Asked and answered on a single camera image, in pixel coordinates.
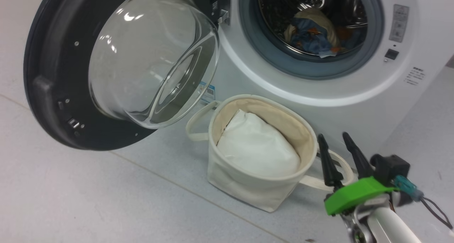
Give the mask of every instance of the gray floor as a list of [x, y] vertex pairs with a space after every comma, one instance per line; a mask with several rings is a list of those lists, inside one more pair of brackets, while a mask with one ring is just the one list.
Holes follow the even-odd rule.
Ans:
[[[28, 109], [22, 83], [24, 44], [39, 2], [0, 0], [2, 243], [348, 242], [340, 218], [324, 214], [322, 191], [298, 186], [268, 214], [211, 186], [207, 143], [186, 138], [188, 118], [111, 152], [70, 149], [49, 137]], [[453, 86], [454, 71], [446, 69], [382, 153], [410, 161], [410, 179], [454, 219]], [[398, 214], [423, 241], [449, 240], [421, 204]]]

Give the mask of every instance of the washing machine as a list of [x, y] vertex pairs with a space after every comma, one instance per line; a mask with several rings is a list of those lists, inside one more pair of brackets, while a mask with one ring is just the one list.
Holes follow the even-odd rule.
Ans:
[[[256, 94], [300, 114], [343, 156], [343, 131], [370, 156], [454, 53], [452, 9], [451, 0], [43, 0], [25, 90], [47, 133], [78, 149], [121, 148], [197, 103]], [[310, 10], [339, 39], [329, 56], [292, 41], [294, 18]]]

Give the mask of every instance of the green bracket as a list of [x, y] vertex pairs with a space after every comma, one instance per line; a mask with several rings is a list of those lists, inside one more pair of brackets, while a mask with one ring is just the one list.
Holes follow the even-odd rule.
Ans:
[[385, 187], [373, 177], [361, 178], [356, 183], [340, 188], [326, 199], [326, 213], [328, 215], [340, 214], [344, 210], [362, 204], [368, 199], [394, 190], [397, 190], [397, 188]]

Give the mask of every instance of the washing machine door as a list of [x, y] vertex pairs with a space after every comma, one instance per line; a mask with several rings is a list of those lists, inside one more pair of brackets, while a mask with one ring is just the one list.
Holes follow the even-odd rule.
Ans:
[[43, 0], [24, 57], [31, 110], [49, 135], [110, 150], [175, 123], [217, 65], [216, 0]]

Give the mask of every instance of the metal hinge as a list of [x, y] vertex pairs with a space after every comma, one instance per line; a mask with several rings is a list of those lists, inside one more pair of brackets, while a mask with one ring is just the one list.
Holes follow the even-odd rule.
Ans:
[[217, 0], [217, 8], [219, 10], [217, 22], [230, 25], [230, 0]]

